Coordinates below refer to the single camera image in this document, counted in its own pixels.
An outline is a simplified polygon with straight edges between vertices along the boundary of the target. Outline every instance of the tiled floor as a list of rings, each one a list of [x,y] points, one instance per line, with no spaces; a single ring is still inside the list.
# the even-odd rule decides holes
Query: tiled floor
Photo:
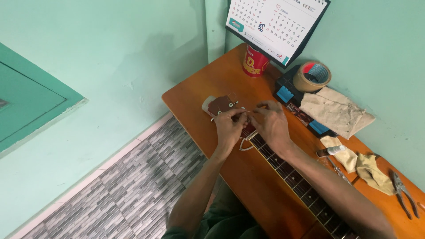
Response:
[[[172,118],[23,238],[160,238],[206,160]]]

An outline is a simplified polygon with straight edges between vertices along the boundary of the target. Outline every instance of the green door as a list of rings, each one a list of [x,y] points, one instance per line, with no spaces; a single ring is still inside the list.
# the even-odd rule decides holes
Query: green door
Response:
[[[0,43],[0,152],[83,96]]]
[[[66,100],[2,63],[0,99],[0,142]]]

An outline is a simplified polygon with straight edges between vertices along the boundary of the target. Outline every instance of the fretboard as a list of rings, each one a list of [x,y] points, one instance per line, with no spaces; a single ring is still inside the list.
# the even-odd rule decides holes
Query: fretboard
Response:
[[[289,163],[279,158],[259,134],[255,135],[250,142],[334,238],[358,238],[316,190]]]

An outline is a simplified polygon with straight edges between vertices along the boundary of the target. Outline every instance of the beige rag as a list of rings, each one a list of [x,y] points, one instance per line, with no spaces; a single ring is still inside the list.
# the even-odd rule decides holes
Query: beige rag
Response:
[[[300,109],[345,139],[375,120],[348,97],[328,87],[317,94],[305,93]]]
[[[322,142],[326,148],[342,145],[338,138],[330,136],[321,138],[320,142]],[[347,148],[346,150],[335,154],[334,157],[344,166],[348,173],[356,171],[357,155],[351,151],[351,149]]]
[[[366,183],[379,191],[394,195],[396,193],[393,182],[376,165],[375,155],[359,154],[357,157],[357,175],[366,181]]]

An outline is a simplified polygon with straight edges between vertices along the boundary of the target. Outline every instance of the calendar page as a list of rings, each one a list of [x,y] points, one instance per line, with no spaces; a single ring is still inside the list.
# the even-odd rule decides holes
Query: calendar page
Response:
[[[327,4],[322,0],[232,0],[226,25],[286,65]]]

